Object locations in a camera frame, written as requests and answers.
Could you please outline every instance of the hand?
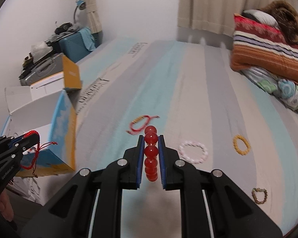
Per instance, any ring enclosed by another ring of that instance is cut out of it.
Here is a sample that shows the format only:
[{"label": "hand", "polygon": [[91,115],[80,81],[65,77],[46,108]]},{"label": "hand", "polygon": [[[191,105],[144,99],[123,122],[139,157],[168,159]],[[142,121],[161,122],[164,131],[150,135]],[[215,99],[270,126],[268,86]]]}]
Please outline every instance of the hand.
[{"label": "hand", "polygon": [[6,189],[0,194],[0,212],[5,220],[9,222],[13,220],[14,213]]}]

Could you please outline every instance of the bed sheet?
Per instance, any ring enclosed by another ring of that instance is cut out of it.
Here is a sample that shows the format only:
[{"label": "bed sheet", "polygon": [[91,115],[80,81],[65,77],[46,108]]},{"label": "bed sheet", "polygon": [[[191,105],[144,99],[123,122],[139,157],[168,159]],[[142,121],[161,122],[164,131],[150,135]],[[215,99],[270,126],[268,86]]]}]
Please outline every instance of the bed sheet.
[{"label": "bed sheet", "polygon": [[[178,150],[185,140],[206,146],[198,169],[223,170],[250,198],[253,188],[266,189],[259,206],[286,234],[298,223],[298,115],[229,64],[229,50],[177,41],[121,38],[96,49],[78,62],[77,171],[121,158],[137,144],[129,123],[159,115],[152,124],[168,147]],[[233,147],[237,134],[250,143],[245,156]],[[123,191],[121,224],[123,238],[181,237],[179,192],[143,173],[139,190]]]}]

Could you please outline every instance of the cardboard box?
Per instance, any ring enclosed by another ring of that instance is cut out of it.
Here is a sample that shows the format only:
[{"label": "cardboard box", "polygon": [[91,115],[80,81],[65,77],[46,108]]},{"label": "cardboard box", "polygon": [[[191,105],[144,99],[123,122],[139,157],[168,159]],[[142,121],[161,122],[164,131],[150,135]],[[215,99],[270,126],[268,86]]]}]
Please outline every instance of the cardboard box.
[{"label": "cardboard box", "polygon": [[[29,86],[6,88],[6,101],[10,115],[2,135],[18,137],[30,130],[40,134],[40,144],[56,141],[40,150],[36,175],[47,176],[75,170],[76,113],[65,90],[33,99]],[[31,165],[34,151],[25,151],[21,164]],[[17,176],[33,177],[31,170]]]},{"label": "cardboard box", "polygon": [[52,94],[62,89],[70,92],[82,88],[77,64],[73,63],[65,55],[58,59],[62,60],[59,63],[59,65],[62,65],[62,71],[30,85],[33,99]]}]

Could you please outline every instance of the red string bracelet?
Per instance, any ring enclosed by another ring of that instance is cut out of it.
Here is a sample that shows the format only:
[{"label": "red string bracelet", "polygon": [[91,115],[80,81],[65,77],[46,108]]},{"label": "red string bracelet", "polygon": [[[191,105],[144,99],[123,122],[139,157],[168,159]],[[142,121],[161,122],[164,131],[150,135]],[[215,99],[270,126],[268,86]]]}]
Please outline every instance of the red string bracelet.
[{"label": "red string bracelet", "polygon": [[[147,118],[146,122],[139,128],[139,129],[134,129],[133,125],[135,123],[140,122],[142,119]],[[131,129],[131,131],[126,131],[131,135],[136,135],[137,133],[141,132],[143,129],[145,129],[147,127],[147,125],[150,123],[151,119],[153,118],[160,118],[158,115],[154,115],[154,116],[150,116],[150,115],[141,115],[139,117],[137,117],[136,119],[134,119],[130,124],[129,124],[129,128]]]},{"label": "red string bracelet", "polygon": [[31,134],[36,134],[39,136],[39,142],[37,143],[37,148],[35,149],[34,158],[32,159],[30,166],[23,166],[23,165],[20,165],[20,166],[21,166],[21,168],[23,168],[25,170],[30,170],[33,168],[33,175],[37,178],[37,175],[34,172],[35,172],[35,169],[37,168],[37,158],[39,156],[40,150],[43,148],[46,148],[47,146],[49,146],[51,144],[57,145],[57,142],[55,142],[55,141],[47,142],[47,143],[44,143],[42,146],[40,146],[40,134],[37,131],[29,131],[23,136],[23,138],[26,138],[26,137],[30,136]]}]

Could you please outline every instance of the blue towel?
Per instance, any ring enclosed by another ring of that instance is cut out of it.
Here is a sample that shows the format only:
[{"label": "blue towel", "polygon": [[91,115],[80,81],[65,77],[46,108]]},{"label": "blue towel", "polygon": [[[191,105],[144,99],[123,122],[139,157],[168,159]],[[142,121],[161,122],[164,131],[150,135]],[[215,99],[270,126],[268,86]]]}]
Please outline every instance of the blue towel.
[{"label": "blue towel", "polygon": [[79,33],[82,35],[83,43],[88,51],[94,51],[95,47],[95,40],[91,34],[90,28],[82,28]]}]

